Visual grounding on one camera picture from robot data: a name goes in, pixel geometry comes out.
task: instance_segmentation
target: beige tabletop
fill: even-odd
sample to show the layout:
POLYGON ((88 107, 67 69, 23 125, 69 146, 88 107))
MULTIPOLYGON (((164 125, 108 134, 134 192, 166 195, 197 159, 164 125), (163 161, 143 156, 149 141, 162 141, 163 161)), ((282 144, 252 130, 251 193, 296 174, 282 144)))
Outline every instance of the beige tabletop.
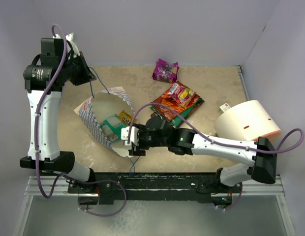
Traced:
MULTIPOLYGON (((94 67, 108 88, 122 86, 134 108, 152 102, 170 87, 170 83, 154 81, 154 66, 94 67)), ((180 66, 179 81, 195 90, 205 103, 188 120, 201 132, 213 135, 219 106, 245 102, 244 90, 235 66, 180 66)), ((93 91, 103 90, 99 81, 92 82, 93 91)), ((128 172, 131 163, 98 143, 73 110, 91 95, 90 85, 73 86, 67 82, 61 98, 58 139, 60 149, 73 151, 76 160, 96 172, 128 172)), ((152 111, 147 107, 138 116, 146 123, 152 111)), ((215 172, 235 162, 213 156, 175 155, 166 147, 151 148, 136 163, 137 172, 215 172)))

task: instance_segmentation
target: blue cord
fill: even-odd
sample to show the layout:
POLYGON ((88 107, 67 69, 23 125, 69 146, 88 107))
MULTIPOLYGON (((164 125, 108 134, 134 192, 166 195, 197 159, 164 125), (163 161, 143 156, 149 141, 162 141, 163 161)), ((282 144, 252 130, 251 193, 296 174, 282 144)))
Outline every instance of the blue cord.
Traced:
POLYGON ((94 98, 93 89, 92 89, 92 81, 90 80, 89 82, 90 82, 90 91, 91 91, 92 97, 94 98))
POLYGON ((102 86, 104 86, 104 88, 107 90, 107 92, 110 93, 110 92, 108 91, 107 87, 106 87, 106 86, 104 85, 104 83, 101 81, 101 79, 100 79, 98 73, 96 72, 96 70, 93 69, 92 67, 89 67, 89 69, 92 70, 92 71, 95 73, 95 75, 97 76, 97 78, 98 78, 98 80, 100 81, 100 83, 102 84, 102 86))
POLYGON ((138 161, 138 159, 140 158, 140 156, 139 157, 137 157, 137 159, 136 159, 136 161, 132 161, 132 159, 130 158, 130 157, 128 157, 128 156, 126 156, 128 159, 129 159, 129 161, 132 163, 132 166, 131 166, 131 169, 129 169, 129 174, 131 175, 131 176, 133 176, 134 174, 135 174, 135 172, 136 172, 136 169, 135 169, 135 164, 136 164, 136 162, 138 161))

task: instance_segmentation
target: purple snack bag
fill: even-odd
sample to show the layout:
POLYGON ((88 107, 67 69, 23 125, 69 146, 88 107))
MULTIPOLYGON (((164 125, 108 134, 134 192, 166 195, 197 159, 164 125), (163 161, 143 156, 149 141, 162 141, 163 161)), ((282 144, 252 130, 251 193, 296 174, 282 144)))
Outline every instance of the purple snack bag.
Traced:
POLYGON ((152 78, 158 81, 174 83, 178 80, 177 72, 179 64, 176 62, 170 64, 162 59, 158 59, 156 68, 153 71, 152 78))

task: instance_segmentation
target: large cream cylinder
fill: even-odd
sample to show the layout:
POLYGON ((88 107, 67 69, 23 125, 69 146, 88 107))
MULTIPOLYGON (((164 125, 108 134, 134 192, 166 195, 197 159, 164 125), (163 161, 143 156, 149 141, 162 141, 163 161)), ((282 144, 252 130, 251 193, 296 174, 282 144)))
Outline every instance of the large cream cylinder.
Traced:
POLYGON ((256 100, 232 107, 216 120, 214 128, 219 137, 244 141, 257 140, 260 136, 274 140, 281 134, 281 129, 256 100))

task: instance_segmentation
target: gray wall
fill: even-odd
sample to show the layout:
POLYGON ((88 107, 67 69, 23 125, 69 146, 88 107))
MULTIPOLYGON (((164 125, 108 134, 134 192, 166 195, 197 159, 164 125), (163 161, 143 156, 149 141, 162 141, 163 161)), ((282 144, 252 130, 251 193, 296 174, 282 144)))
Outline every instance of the gray wall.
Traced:
MULTIPOLYGON (((305 0, 282 0, 244 65, 250 99, 258 99, 283 133, 305 131, 305 0)), ((287 140, 292 145, 298 135, 287 140)), ((288 209, 305 236, 305 141, 278 155, 288 209)))
POLYGON ((88 63, 242 64, 279 0, 33 0, 88 63))
POLYGON ((50 35, 28 0, 0 0, 0 236, 13 234, 30 175, 19 167, 30 138, 23 71, 50 35))

